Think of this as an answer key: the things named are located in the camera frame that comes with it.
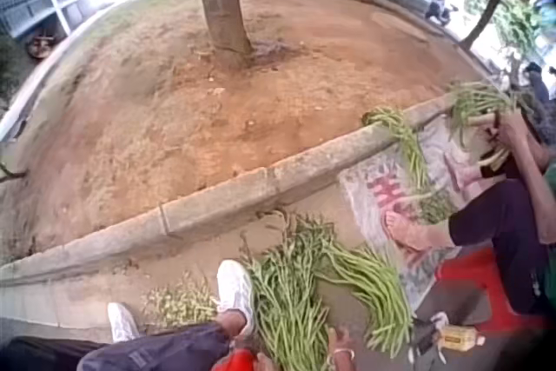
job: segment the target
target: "dirt ground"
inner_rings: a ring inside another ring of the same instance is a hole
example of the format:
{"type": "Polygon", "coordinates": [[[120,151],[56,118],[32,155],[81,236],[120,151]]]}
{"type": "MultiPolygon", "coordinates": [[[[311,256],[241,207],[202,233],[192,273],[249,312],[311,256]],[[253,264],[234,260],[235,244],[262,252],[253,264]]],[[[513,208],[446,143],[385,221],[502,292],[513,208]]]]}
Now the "dirt ground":
{"type": "Polygon", "coordinates": [[[0,261],[26,256],[361,126],[476,77],[448,40],[352,0],[242,0],[255,66],[210,63],[200,0],[135,0],[63,59],[0,189],[0,261]]]}

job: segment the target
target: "shoe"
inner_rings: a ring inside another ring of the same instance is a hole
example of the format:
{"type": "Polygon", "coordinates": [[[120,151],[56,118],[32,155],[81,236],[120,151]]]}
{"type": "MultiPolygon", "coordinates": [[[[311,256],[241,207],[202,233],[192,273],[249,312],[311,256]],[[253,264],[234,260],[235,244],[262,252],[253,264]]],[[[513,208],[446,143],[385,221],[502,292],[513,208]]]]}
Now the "shoe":
{"type": "Polygon", "coordinates": [[[114,343],[133,341],[141,337],[131,312],[122,304],[108,303],[108,319],[114,343]]]}
{"type": "Polygon", "coordinates": [[[218,281],[218,313],[239,310],[247,321],[240,335],[253,333],[253,286],[247,270],[237,261],[224,260],[216,274],[218,281]]]}

